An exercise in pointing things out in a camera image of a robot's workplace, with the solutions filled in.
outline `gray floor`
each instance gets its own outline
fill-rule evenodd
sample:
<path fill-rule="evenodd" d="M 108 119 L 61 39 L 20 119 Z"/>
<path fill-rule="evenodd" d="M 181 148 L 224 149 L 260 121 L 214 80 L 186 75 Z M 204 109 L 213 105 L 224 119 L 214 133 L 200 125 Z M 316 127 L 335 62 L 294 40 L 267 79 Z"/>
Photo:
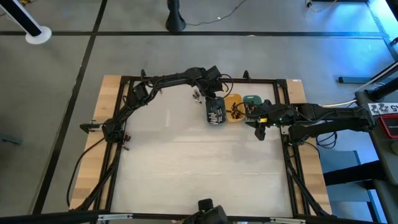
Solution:
<path fill-rule="evenodd" d="M 185 20 L 194 24 L 225 15 L 238 2 L 181 0 L 181 10 Z M 53 30 L 92 30 L 100 4 L 100 0 L 37 0 L 27 10 Z M 314 3 L 316 8 L 325 5 Z M 398 25 L 391 12 L 386 13 L 386 3 L 374 0 L 370 6 L 387 24 L 390 37 L 395 37 Z M 165 31 L 166 18 L 165 2 L 109 0 L 99 29 Z M 2 30 L 20 29 L 9 19 L 0 17 Z M 363 3 L 336 3 L 315 14 L 306 10 L 304 0 L 248 0 L 221 22 L 188 26 L 187 30 L 378 32 Z M 30 212 L 88 38 L 56 36 L 46 44 L 33 46 L 21 36 L 0 36 L 0 133 L 24 140 L 22 146 L 0 143 L 0 216 Z M 86 134 L 78 125 L 91 119 L 104 75 L 138 75 L 142 68 L 149 75 L 161 75 L 189 67 L 217 65 L 223 73 L 234 77 L 249 70 L 252 77 L 302 79 L 307 100 L 326 103 L 357 87 L 338 84 L 337 77 L 371 77 L 392 62 L 384 41 L 379 38 L 97 37 L 44 212 L 67 210 L 67 184 L 86 141 Z M 370 162 L 377 159 L 370 143 L 365 133 L 343 131 L 335 149 L 357 150 L 362 163 Z M 338 208 L 350 211 L 356 206 Z"/>

